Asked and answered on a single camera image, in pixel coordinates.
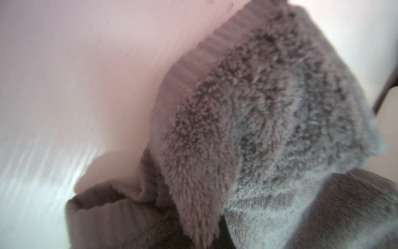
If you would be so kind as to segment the grey fluffy towel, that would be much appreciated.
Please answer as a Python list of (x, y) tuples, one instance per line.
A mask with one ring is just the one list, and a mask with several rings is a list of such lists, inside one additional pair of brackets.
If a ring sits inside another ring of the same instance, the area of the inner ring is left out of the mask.
[(66, 205), (74, 249), (395, 249), (364, 93), (306, 11), (251, 1), (167, 72), (138, 189)]

